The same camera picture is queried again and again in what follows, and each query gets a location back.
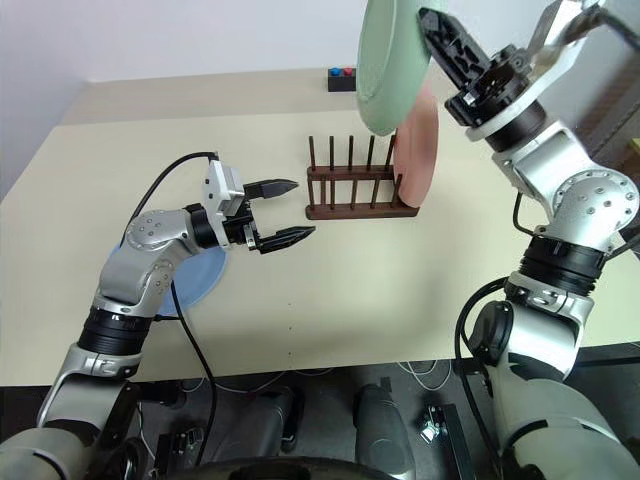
white cable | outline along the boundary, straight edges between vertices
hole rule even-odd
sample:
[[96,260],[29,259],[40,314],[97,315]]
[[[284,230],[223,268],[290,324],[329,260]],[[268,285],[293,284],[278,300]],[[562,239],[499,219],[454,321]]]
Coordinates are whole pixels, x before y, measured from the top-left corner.
[[297,373],[298,375],[302,375],[303,377],[319,377],[320,375],[326,375],[331,370],[333,370],[333,367],[325,368],[324,370],[322,370],[320,372],[314,372],[314,373],[301,372],[300,370],[294,370],[294,372]]
[[416,375],[416,373],[413,371],[413,367],[411,366],[411,363],[407,363],[407,365],[409,366],[409,370],[411,370],[411,374],[413,375],[413,378],[416,379],[416,382],[418,382],[418,384],[422,388],[430,392],[437,392],[438,390],[440,390],[444,386],[444,384],[447,383],[447,380],[449,380],[449,377],[451,376],[452,367],[451,367],[451,360],[449,360],[449,370],[447,371],[447,376],[444,377],[444,380],[442,380],[440,385],[436,387],[429,387],[428,385],[425,385],[424,383],[422,383],[422,381],[420,380],[420,377],[418,377],[418,375]]
[[434,360],[433,364],[429,367],[428,370],[424,371],[424,372],[416,372],[415,370],[413,370],[413,367],[411,368],[411,370],[407,369],[407,367],[405,367],[404,365],[402,365],[402,362],[396,362],[396,364],[403,369],[405,372],[407,372],[410,375],[418,375],[419,377],[422,375],[428,375],[431,372],[433,372],[433,370],[436,368],[436,365],[438,365],[438,361]]
[[256,392],[259,392],[260,390],[262,390],[263,388],[267,388],[273,382],[276,382],[276,381],[280,380],[280,378],[282,378],[286,373],[287,373],[286,371],[285,372],[280,372],[279,374],[277,374],[275,377],[273,377],[268,382],[263,383],[259,387],[252,388],[251,390],[240,390],[240,389],[237,389],[237,388],[224,387],[224,386],[222,386],[222,385],[220,385],[218,383],[216,383],[216,387],[218,387],[220,390],[224,390],[225,392],[231,392],[231,393],[241,393],[241,394],[256,393]]
[[193,392],[195,392],[197,389],[199,389],[199,388],[202,386],[202,384],[203,384],[203,383],[204,383],[204,377],[202,377],[202,378],[200,379],[200,383],[198,383],[198,385],[196,385],[196,386],[195,386],[195,387],[193,387],[193,388],[182,388],[182,382],[180,382],[180,390],[182,390],[184,393],[193,393]]
[[151,447],[147,443],[147,439],[144,438],[144,430],[142,429],[142,404],[140,402],[138,402],[138,420],[139,420],[139,423],[140,423],[140,440],[142,440],[142,443],[146,447],[147,452],[149,452],[149,456],[155,462],[156,461],[156,456],[153,454],[153,450],[151,450]]

blue plate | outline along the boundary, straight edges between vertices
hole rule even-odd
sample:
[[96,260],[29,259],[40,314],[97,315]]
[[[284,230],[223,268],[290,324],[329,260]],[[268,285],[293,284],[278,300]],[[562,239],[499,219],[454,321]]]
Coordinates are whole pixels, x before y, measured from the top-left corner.
[[[198,303],[213,290],[222,277],[226,265],[227,254],[220,247],[205,250],[198,255],[187,258],[180,264],[173,281],[176,284],[176,293],[183,311]],[[171,290],[165,294],[158,313],[160,315],[176,315]]]

table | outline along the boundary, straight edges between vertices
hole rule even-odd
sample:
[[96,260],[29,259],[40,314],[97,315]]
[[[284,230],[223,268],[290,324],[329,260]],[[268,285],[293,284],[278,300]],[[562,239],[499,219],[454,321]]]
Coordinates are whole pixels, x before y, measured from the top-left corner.
[[[341,98],[332,111],[227,110],[196,118],[155,112],[125,121],[98,113],[94,123],[78,120],[86,104],[72,108],[74,120],[51,132],[0,205],[0,384],[52,382],[124,222],[175,158],[217,150],[245,183],[298,181],[301,187],[285,196],[254,202],[258,228],[268,235],[312,224],[304,215],[307,136],[316,137],[319,163],[328,162],[328,135],[336,136],[336,164],[346,162],[349,134],[355,163],[366,157],[368,132],[352,98]],[[287,250],[230,252],[218,286],[187,312],[215,374],[453,356],[462,304],[480,285],[517,269],[528,238],[511,226],[515,192],[490,149],[470,143],[440,113],[434,182],[416,218],[316,222],[315,233]],[[154,115],[166,118],[147,118]],[[378,141],[374,158],[383,161],[385,151],[386,141]],[[204,160],[182,166],[148,208],[200,201],[205,170]],[[337,184],[338,199],[349,198],[350,186],[344,188]],[[360,195],[365,190],[359,186]],[[522,223],[543,218],[537,205],[524,202]],[[606,267],[585,345],[640,338],[639,273],[632,253]],[[177,322],[154,324],[143,352],[136,380],[202,374]]]

pink plate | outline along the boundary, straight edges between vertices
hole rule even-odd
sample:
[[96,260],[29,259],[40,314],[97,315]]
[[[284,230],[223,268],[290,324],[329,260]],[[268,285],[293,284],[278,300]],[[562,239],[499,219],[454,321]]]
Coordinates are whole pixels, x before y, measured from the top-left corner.
[[398,196],[410,207],[418,208],[431,187],[438,153],[438,105],[426,81],[396,131],[393,150],[396,179],[402,174]]

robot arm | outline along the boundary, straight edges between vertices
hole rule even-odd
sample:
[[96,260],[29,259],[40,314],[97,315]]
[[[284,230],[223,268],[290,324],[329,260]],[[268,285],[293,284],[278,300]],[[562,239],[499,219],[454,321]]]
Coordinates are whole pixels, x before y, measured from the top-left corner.
[[494,396],[502,469],[513,478],[638,478],[631,455],[597,409],[562,384],[573,368],[612,241],[638,212],[638,189],[589,158],[576,136],[551,121],[538,96],[575,62],[600,3],[558,0],[527,49],[489,58],[453,17],[422,9],[427,48],[460,92],[445,106],[484,139],[521,194],[538,201],[538,226],[506,299],[479,314],[467,342]]
[[297,187],[289,180],[242,185],[212,154],[204,206],[136,216],[100,274],[89,316],[38,414],[38,428],[0,445],[0,478],[79,479],[96,449],[124,439],[138,391],[127,379],[178,266],[204,249],[246,243],[260,253],[287,248],[314,227],[291,227],[262,239],[250,201]]

